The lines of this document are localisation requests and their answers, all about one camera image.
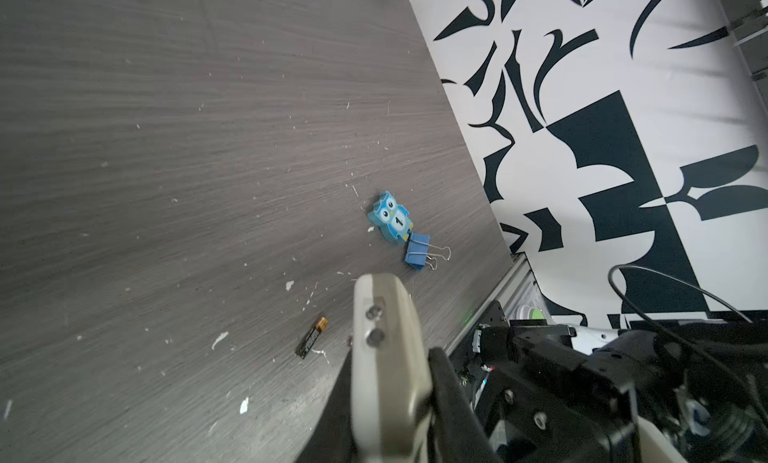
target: gray wooden table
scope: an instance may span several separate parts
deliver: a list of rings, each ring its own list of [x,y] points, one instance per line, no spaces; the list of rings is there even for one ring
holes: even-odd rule
[[[354,278],[399,275],[445,345],[511,266],[407,0],[0,15],[0,461],[288,461]],[[368,231],[386,189],[450,262]]]

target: gray wire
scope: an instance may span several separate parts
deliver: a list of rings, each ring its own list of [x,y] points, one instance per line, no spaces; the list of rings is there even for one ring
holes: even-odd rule
[[[732,311],[735,314],[741,316],[744,319],[745,322],[752,323],[752,320],[747,315],[743,314],[741,311],[736,309],[732,304],[726,302],[722,298],[719,298],[719,297],[713,295],[712,293],[706,291],[704,288],[700,288],[699,286],[696,286],[696,285],[694,285],[692,283],[688,283],[687,281],[684,281],[684,280],[682,280],[680,278],[676,278],[676,277],[674,277],[672,275],[667,275],[667,273],[662,273],[661,271],[659,271],[657,269],[646,268],[645,266],[640,266],[640,265],[617,265],[617,266],[614,266],[614,268],[617,268],[617,267],[619,267],[619,269],[624,269],[624,268],[626,268],[626,269],[629,269],[629,268],[632,268],[632,269],[642,269],[644,271],[648,271],[648,272],[651,272],[651,273],[656,273],[659,276],[664,276],[665,278],[671,279],[673,281],[676,281],[676,282],[678,282],[678,283],[680,283],[682,285],[686,285],[689,288],[693,288],[696,291],[699,291],[699,292],[709,296],[713,300],[717,301],[719,304],[721,304],[721,305],[725,306],[726,308],[728,308],[730,311]]]
[[[746,397],[750,401],[752,401],[752,405],[754,406],[754,410],[757,413],[758,418],[760,418],[760,420],[763,422],[763,427],[762,427],[763,433],[768,435],[768,411],[766,411],[765,408],[763,407],[763,403],[762,403],[762,401],[760,401],[760,398],[758,398],[756,395],[753,394],[752,389],[750,388],[750,386],[744,380],[742,380],[739,377],[739,375],[737,375],[730,368],[725,366],[725,364],[723,362],[721,362],[719,359],[715,358],[714,356],[710,355],[709,353],[705,352],[699,345],[697,345],[696,343],[689,342],[688,340],[686,340],[682,336],[679,336],[677,333],[675,333],[675,332],[673,332],[673,331],[671,331],[669,329],[666,329],[663,325],[661,325],[660,323],[654,321],[650,316],[648,316],[645,313],[643,313],[643,311],[636,304],[632,303],[632,301],[629,298],[627,298],[627,295],[624,295],[621,292],[621,290],[618,288],[618,286],[614,282],[614,273],[616,273],[616,270],[618,270],[618,269],[644,269],[644,270],[650,271],[652,273],[660,274],[662,276],[669,276],[669,275],[667,275],[665,273],[662,273],[662,272],[658,272],[655,269],[646,268],[645,266],[639,266],[639,265],[616,265],[613,268],[611,268],[610,270],[608,270],[608,284],[614,290],[614,293],[616,293],[618,295],[618,297],[621,298],[621,301],[623,301],[624,303],[627,303],[627,305],[630,308],[632,308],[642,319],[647,321],[651,326],[653,326],[654,328],[656,328],[660,332],[666,334],[667,336],[669,336],[670,338],[672,338],[676,342],[680,343],[681,345],[686,346],[687,348],[689,348],[694,353],[697,353],[699,356],[701,356],[702,358],[704,358],[708,362],[710,362],[713,365],[715,365],[718,369],[720,369],[720,371],[724,372],[729,378],[733,379],[741,387],[742,391],[744,391],[744,394],[746,395]],[[675,278],[674,276],[669,276],[669,277],[674,279],[674,280],[676,280],[676,281],[684,283],[685,285],[693,286],[693,285],[690,285],[689,283],[686,283],[685,281],[682,281],[682,280],[679,280],[679,279]]]

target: blue owl figurine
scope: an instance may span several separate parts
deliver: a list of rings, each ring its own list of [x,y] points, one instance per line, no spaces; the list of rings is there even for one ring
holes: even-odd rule
[[[373,203],[373,211],[368,213],[368,219],[381,229],[387,241],[401,245],[408,241],[413,229],[408,210],[403,205],[398,205],[389,191],[379,195],[379,201]]]

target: white debris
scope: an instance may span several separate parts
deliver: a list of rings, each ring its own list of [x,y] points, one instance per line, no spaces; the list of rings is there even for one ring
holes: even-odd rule
[[[325,357],[326,357],[326,361],[328,362],[328,364],[329,364],[329,365],[331,364],[331,362],[330,362],[330,361],[328,361],[328,355],[326,355],[326,352],[325,352],[325,350],[321,350],[321,349],[313,349],[313,350],[312,350],[312,353],[317,353],[317,354],[319,354],[319,355],[323,355],[323,356],[325,356]]]
[[[229,332],[224,332],[219,335],[218,338],[216,338],[216,341],[210,346],[210,349],[216,349],[216,345],[223,339],[225,339],[227,336],[229,336]]]

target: binder clip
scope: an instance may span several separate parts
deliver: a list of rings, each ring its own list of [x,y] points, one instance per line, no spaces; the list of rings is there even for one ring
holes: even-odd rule
[[[448,250],[448,257],[445,257],[439,253],[430,253],[429,248],[437,248],[441,250]],[[419,233],[411,233],[411,238],[408,241],[408,247],[406,248],[406,263],[418,271],[421,271],[424,266],[429,266],[432,269],[437,268],[437,258],[440,257],[448,261],[451,259],[451,249],[449,247],[436,247],[429,244],[429,236],[421,235]]]

